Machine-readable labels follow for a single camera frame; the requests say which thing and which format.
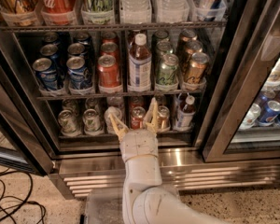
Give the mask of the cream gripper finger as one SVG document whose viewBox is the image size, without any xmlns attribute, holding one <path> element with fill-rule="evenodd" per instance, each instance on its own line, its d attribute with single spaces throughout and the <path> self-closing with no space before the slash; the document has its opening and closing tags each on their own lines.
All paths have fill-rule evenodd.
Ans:
<svg viewBox="0 0 280 224">
<path fill-rule="evenodd" d="M 156 133 L 158 131 L 158 103 L 155 98 L 151 99 L 149 109 L 144 117 L 144 127 Z"/>
<path fill-rule="evenodd" d="M 125 134 L 129 131 L 129 128 L 114 113 L 110 113 L 108 116 L 116 136 L 121 141 Z"/>
</svg>

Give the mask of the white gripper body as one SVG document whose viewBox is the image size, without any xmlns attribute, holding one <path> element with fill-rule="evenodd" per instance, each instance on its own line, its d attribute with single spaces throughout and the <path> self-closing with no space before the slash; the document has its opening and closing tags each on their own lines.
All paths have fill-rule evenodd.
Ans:
<svg viewBox="0 0 280 224">
<path fill-rule="evenodd" d="M 124 162 L 144 155 L 158 156 L 157 135 L 145 129 L 128 131 L 119 141 Z"/>
</svg>

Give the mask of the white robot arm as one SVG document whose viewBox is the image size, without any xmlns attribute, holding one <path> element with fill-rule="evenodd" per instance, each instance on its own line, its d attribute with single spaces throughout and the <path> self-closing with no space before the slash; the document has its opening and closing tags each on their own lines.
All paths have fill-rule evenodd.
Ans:
<svg viewBox="0 0 280 224">
<path fill-rule="evenodd" d="M 158 104 L 152 100 L 148 122 L 131 130 L 110 115 L 125 165 L 122 215 L 125 224 L 229 224 L 197 212 L 162 186 L 158 153 Z"/>
</svg>

